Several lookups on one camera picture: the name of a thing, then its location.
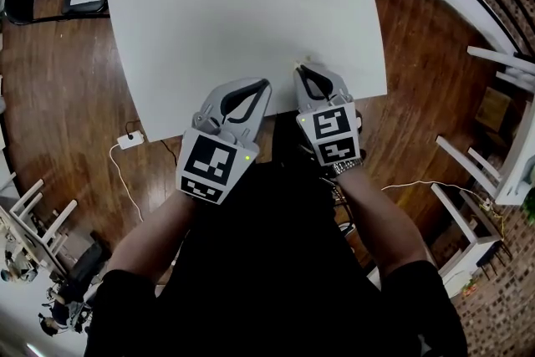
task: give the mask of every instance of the black sleeve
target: black sleeve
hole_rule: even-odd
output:
[[[461,321],[431,263],[396,269],[384,280],[382,292],[394,326],[406,338],[417,338],[416,346],[428,350],[423,355],[467,356]]]
[[[144,338],[154,322],[155,286],[147,278],[111,271],[97,290],[85,357],[134,354],[136,339]]]

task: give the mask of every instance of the black shirt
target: black shirt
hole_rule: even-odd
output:
[[[466,355],[435,267],[405,265],[380,292],[333,213],[322,182],[255,166],[196,214],[159,298],[148,279],[106,274],[85,355]]]

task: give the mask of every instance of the person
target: person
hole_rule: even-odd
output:
[[[38,265],[9,232],[5,240],[4,260],[7,269],[0,271],[0,278],[7,283],[31,283],[37,277]]]
[[[52,301],[51,317],[42,314],[38,316],[39,325],[48,336],[66,329],[82,332],[82,324],[87,319],[92,304],[84,301],[84,295],[110,258],[110,250],[102,240],[94,233],[92,237],[95,241],[78,259],[58,292],[51,288],[47,291],[48,300]]]
[[[362,166],[336,177],[379,267],[379,291],[334,221],[332,187],[299,154],[295,115],[279,119],[272,162],[252,166],[220,206],[175,191],[120,242],[96,295],[86,357],[467,355],[415,224]]]

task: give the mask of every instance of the wooden floor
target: wooden floor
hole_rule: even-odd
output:
[[[39,12],[54,13],[52,5],[59,1],[39,0]],[[443,135],[460,149],[473,142],[473,118],[495,69],[467,55],[466,46],[486,44],[440,0],[376,2],[389,93],[357,102],[364,117],[366,169],[379,186],[417,179],[462,185],[467,174],[435,138]],[[138,218],[108,151],[137,114],[111,22],[4,24],[0,67],[7,152],[19,185],[27,190],[44,179],[36,212],[45,221],[54,208],[77,199],[69,226],[94,229],[116,245]],[[179,150],[178,139],[167,142]],[[175,166],[160,142],[115,150],[115,159],[144,214],[174,191]],[[425,237],[434,232],[443,210],[428,186],[387,192]]]

